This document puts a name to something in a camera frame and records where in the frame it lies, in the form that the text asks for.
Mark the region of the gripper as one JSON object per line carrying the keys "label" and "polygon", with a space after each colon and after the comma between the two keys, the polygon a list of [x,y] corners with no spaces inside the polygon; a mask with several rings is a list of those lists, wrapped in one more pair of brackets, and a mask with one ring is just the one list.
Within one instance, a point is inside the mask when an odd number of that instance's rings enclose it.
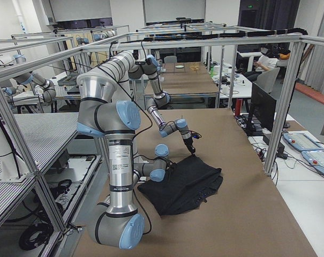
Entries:
{"label": "gripper", "polygon": [[180,133],[185,146],[190,151],[191,155],[194,156],[196,149],[193,146],[193,139],[200,139],[202,135],[195,131],[181,131]]}
{"label": "gripper", "polygon": [[176,168],[177,168],[177,163],[176,162],[173,162],[171,160],[167,161],[166,172],[168,172],[168,173],[174,172],[176,170]]}

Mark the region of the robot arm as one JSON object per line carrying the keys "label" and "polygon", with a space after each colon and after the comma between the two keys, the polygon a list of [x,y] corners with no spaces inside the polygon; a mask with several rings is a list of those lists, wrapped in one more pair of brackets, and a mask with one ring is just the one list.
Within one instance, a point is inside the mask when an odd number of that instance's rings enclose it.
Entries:
{"label": "robot arm", "polygon": [[133,53],[122,51],[77,77],[81,92],[77,130],[105,139],[109,151],[109,195],[94,207],[88,233],[98,244],[125,250],[138,245],[145,228],[133,201],[133,189],[142,175],[133,160],[140,111],[118,90],[137,68]]}
{"label": "robot arm", "polygon": [[161,137],[178,131],[181,134],[183,142],[188,151],[193,155],[195,148],[193,138],[199,138],[199,135],[189,130],[187,121],[183,118],[170,122],[165,122],[159,113],[159,108],[165,107],[171,100],[171,96],[162,89],[159,79],[159,64],[153,55],[147,55],[143,61],[135,61],[133,68],[128,71],[130,79],[139,79],[146,75],[152,87],[154,97],[147,102],[147,111],[156,122]]}

